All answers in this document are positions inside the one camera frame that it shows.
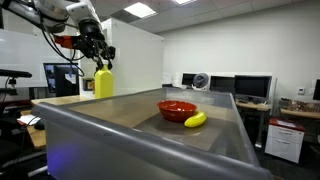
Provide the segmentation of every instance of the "desk drawer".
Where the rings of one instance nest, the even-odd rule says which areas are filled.
[[[301,144],[268,137],[265,152],[295,163],[299,162]]]
[[[302,144],[304,132],[269,125],[268,136],[291,143]]]

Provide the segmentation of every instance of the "ceiling light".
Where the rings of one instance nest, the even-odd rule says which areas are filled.
[[[145,18],[152,15],[157,14],[154,10],[149,8],[147,5],[142,4],[140,2],[131,5],[124,9],[125,11],[128,11],[129,13],[138,16],[139,18]]]
[[[196,0],[173,0],[173,1],[176,2],[179,5],[184,5],[184,4],[188,4],[188,3],[191,3],[193,1],[196,1]]]

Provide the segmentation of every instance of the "computer monitor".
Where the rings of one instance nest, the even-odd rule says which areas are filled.
[[[191,86],[193,84],[193,79],[194,79],[195,76],[196,76],[196,74],[183,73],[182,85]]]
[[[211,76],[210,91],[233,92],[234,77]]]
[[[235,76],[236,94],[249,98],[267,99],[271,79],[271,76]]]
[[[317,80],[316,88],[314,89],[313,100],[320,101],[320,79]]]
[[[48,89],[49,89],[50,93],[56,93],[54,67],[57,66],[57,65],[70,67],[70,63],[43,63],[44,72],[45,72],[45,75],[46,75]],[[75,65],[77,65],[77,63],[73,63],[72,67],[76,71],[77,68],[76,68]]]
[[[75,74],[76,71],[77,68],[74,65],[73,67],[70,67],[70,65],[54,66],[54,80],[57,97],[79,95],[79,76]]]

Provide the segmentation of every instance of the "red bowl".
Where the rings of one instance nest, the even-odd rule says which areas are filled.
[[[173,122],[185,122],[197,109],[194,104],[174,100],[160,101],[157,105],[162,116]]]

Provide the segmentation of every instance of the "banana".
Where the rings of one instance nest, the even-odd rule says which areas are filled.
[[[207,116],[202,111],[195,111],[195,115],[189,117],[185,122],[184,125],[186,127],[197,127],[203,124],[207,119]]]

